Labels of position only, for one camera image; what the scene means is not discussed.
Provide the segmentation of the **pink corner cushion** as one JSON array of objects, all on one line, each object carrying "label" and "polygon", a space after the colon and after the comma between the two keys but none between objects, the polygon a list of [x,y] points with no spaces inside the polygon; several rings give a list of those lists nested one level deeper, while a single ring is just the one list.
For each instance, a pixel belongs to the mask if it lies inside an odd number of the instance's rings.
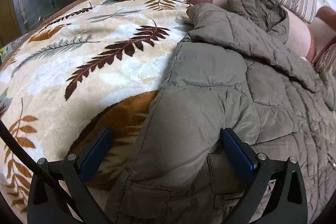
[{"label": "pink corner cushion", "polygon": [[313,60],[316,60],[335,43],[335,11],[328,6],[321,7],[308,27],[314,43]]}]

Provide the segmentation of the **striped floral side cushion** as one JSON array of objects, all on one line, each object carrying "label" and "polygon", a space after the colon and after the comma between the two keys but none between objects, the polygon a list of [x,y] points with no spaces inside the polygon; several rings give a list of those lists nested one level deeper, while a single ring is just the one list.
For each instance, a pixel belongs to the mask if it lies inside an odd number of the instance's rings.
[{"label": "striped floral side cushion", "polygon": [[330,72],[336,77],[336,45],[332,44],[323,50],[313,64],[318,74]]}]

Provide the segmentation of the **leaf pattern plush blanket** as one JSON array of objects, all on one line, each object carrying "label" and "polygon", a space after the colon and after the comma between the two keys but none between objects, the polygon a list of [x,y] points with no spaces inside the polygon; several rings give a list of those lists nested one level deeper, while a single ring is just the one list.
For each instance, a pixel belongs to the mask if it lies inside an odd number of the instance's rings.
[{"label": "leaf pattern plush blanket", "polygon": [[1,121],[34,159],[64,159],[102,128],[114,142],[88,189],[105,207],[191,29],[188,0],[77,0],[25,36],[1,66]]}]

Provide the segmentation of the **olive quilted hooded jacket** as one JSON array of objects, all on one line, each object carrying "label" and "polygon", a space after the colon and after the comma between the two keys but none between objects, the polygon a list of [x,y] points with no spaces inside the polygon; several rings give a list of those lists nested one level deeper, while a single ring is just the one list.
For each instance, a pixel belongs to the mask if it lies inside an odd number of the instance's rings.
[{"label": "olive quilted hooded jacket", "polygon": [[220,132],[271,159],[297,159],[307,221],[335,191],[335,78],[286,47],[276,0],[187,9],[163,83],[106,203],[114,223],[220,223],[244,192]]}]

